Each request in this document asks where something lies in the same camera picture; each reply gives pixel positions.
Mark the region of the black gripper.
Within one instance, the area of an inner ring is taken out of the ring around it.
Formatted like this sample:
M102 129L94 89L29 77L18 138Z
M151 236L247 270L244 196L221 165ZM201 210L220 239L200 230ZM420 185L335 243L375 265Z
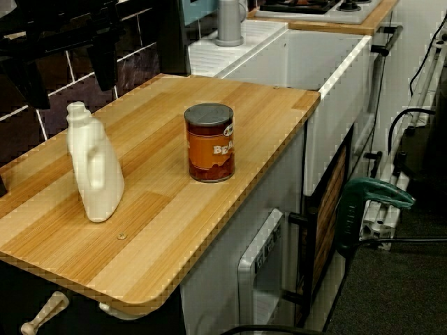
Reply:
M35 60L85 47L99 87L111 90L124 34L116 10L12 10L1 18L1 70L32 107L49 109Z

